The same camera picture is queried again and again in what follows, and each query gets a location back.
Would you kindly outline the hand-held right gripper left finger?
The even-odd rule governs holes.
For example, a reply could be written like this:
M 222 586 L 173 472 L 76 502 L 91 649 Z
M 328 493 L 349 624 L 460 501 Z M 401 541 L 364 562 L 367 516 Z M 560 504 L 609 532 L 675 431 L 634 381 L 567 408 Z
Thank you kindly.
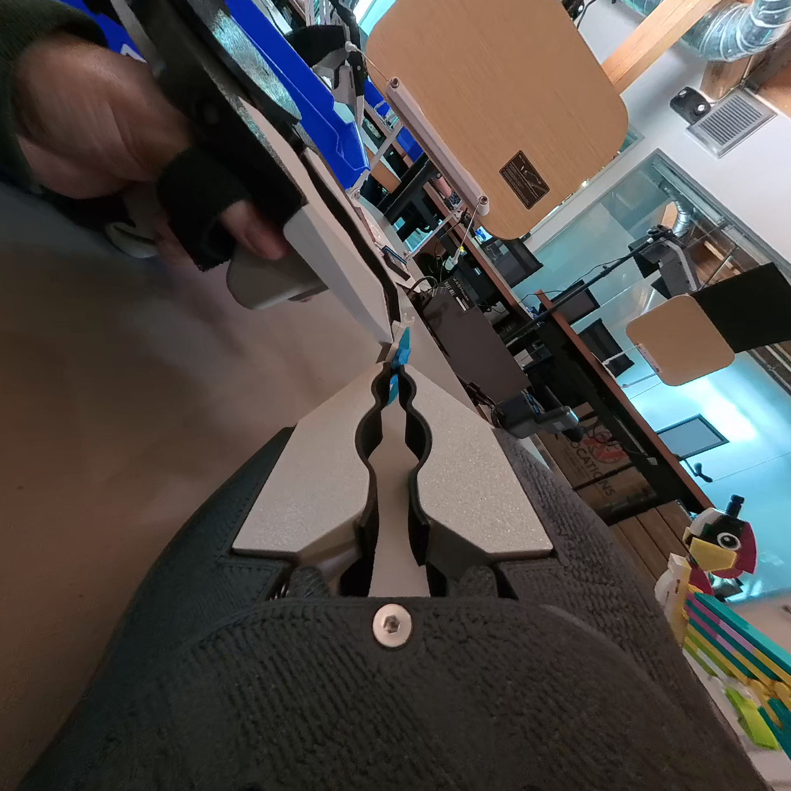
M 311 566 L 338 594 L 370 593 L 379 536 L 381 413 L 391 370 L 376 363 L 305 415 L 232 543 L 235 555 Z

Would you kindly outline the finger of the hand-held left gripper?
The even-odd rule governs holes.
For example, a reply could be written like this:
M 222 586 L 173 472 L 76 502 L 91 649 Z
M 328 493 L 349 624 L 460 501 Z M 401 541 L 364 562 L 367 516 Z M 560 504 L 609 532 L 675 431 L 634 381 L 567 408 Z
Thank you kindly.
M 251 108 L 250 115 L 302 195 L 302 204 L 282 223 L 285 239 L 355 320 L 390 345 L 400 303 L 388 306 L 392 281 L 346 193 L 313 150 L 298 153 L 260 111 Z

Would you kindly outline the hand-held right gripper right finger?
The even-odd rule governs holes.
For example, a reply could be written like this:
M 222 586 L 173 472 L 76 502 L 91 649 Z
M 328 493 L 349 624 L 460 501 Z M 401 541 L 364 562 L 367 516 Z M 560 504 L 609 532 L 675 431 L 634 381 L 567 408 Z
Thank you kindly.
M 545 559 L 554 547 L 494 428 L 411 365 L 398 373 L 410 548 L 430 585 L 469 568 Z

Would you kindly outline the small white blue lego piece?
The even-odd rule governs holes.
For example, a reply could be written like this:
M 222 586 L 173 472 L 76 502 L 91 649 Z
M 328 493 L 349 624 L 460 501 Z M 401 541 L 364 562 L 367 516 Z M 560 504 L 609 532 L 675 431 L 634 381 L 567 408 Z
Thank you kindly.
M 414 318 L 407 318 L 395 324 L 394 338 L 385 357 L 389 366 L 388 400 L 392 404 L 399 395 L 399 375 L 409 362 L 411 352 L 411 328 Z

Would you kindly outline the person's left forearm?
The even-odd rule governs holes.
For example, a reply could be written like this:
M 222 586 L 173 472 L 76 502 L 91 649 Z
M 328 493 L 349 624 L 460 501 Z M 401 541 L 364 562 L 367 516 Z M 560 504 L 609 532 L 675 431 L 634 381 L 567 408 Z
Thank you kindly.
M 41 191 L 21 137 L 45 138 L 50 114 L 86 83 L 91 63 L 111 54 L 101 28 L 63 2 L 1 2 L 2 181 Z

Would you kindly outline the colourful lego bird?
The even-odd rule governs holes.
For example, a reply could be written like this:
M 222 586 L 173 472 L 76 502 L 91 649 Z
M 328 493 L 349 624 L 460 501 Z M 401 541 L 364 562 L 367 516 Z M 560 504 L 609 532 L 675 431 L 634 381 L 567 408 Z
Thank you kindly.
M 654 596 L 681 648 L 722 686 L 747 738 L 789 756 L 789 652 L 726 603 L 757 568 L 755 533 L 740 516 L 743 505 L 734 494 L 725 509 L 693 518 Z

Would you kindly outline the person's left hand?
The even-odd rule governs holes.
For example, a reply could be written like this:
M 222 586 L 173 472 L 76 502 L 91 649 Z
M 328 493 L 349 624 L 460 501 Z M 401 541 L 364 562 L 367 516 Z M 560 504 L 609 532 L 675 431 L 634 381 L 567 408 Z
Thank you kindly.
M 107 239 L 135 258 L 159 254 L 171 262 L 192 262 L 160 216 L 135 226 L 121 194 L 155 184 L 166 166 L 193 145 L 188 119 L 163 94 L 146 65 L 111 54 L 91 63 L 63 113 L 50 114 L 48 135 L 21 142 L 36 165 L 38 197 L 56 211 Z

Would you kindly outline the printed wooden crate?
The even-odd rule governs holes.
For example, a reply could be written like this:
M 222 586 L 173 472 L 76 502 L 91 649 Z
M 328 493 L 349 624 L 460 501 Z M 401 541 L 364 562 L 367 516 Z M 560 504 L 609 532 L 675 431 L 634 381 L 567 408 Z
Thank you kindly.
M 551 460 L 578 497 L 607 525 L 659 505 L 657 492 L 627 452 L 597 421 L 587 421 L 577 440 L 539 433 Z

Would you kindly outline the black electronics box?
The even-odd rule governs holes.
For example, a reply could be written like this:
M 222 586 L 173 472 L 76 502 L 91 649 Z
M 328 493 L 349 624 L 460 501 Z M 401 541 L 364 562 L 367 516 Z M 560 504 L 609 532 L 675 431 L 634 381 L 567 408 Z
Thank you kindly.
M 435 290 L 422 304 L 421 317 L 460 380 L 495 403 L 529 389 L 529 379 L 479 308 L 464 309 L 447 290 Z

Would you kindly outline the white bar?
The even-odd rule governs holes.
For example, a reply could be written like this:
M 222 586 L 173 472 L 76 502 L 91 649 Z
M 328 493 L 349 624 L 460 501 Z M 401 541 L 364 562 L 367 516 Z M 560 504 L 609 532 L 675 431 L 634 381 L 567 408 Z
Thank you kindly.
M 452 153 L 440 133 L 430 123 L 419 103 L 398 77 L 391 77 L 385 91 L 388 103 L 410 131 L 463 203 L 480 216 L 489 214 L 490 201 L 475 178 Z

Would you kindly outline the brown edged desk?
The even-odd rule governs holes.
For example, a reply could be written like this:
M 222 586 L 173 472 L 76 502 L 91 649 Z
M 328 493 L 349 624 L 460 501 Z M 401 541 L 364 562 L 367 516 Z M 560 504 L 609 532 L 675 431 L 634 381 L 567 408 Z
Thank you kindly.
M 554 303 L 543 292 L 538 297 L 549 317 L 539 324 L 537 333 L 550 351 L 556 380 L 565 394 L 573 391 L 590 406 L 626 453 L 627 468 L 637 470 L 652 490 L 653 497 L 647 505 L 679 501 L 690 513 L 713 507 L 714 503 L 629 401 L 616 379 L 588 350 L 565 317 L 555 311 Z

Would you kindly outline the black monitor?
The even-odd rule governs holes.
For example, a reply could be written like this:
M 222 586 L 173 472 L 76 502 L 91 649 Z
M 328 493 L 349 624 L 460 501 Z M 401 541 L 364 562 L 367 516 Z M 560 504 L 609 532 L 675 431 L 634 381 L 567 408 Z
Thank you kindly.
M 600 309 L 600 303 L 589 288 L 584 288 L 585 285 L 585 281 L 579 279 L 559 292 L 553 301 L 554 314 L 562 316 L 569 325 L 585 319 Z

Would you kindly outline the wooden ceiling beam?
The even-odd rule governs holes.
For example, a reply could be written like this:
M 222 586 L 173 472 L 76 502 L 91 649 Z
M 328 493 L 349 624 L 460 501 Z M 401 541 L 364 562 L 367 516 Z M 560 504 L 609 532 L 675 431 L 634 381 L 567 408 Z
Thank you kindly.
M 623 94 L 662 54 L 720 1 L 663 1 L 603 62 L 617 94 Z

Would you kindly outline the white air vent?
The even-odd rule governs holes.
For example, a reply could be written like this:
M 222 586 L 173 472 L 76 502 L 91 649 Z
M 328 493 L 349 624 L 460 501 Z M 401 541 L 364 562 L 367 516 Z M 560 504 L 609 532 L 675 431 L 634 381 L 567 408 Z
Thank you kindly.
M 756 94 L 736 89 L 689 125 L 687 133 L 711 156 L 722 159 L 776 116 L 775 109 Z

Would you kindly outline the silver air duct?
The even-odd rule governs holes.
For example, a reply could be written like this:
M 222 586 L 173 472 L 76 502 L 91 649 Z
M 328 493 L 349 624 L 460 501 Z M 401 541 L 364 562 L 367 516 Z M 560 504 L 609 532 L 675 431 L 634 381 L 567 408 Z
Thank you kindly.
M 682 41 L 709 62 L 734 63 L 774 46 L 790 26 L 790 1 L 723 2 Z

